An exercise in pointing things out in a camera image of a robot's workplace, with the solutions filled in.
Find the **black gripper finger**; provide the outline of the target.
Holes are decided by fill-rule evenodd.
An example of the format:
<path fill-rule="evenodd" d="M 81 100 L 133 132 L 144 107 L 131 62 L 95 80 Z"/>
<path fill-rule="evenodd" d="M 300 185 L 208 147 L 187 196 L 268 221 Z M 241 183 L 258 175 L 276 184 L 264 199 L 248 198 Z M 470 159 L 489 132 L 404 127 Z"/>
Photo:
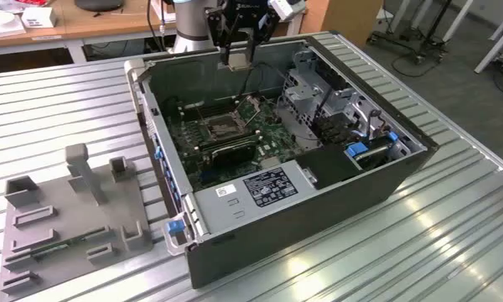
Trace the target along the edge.
<path fill-rule="evenodd" d="M 205 10 L 211 38 L 220 48 L 221 63 L 229 64 L 231 45 L 235 31 L 235 14 L 223 6 Z"/>
<path fill-rule="evenodd" d="M 268 42 L 278 25 L 278 14 L 273 8 L 265 11 L 245 11 L 239 14 L 239 29 L 248 30 L 246 61 L 253 63 L 257 46 Z"/>

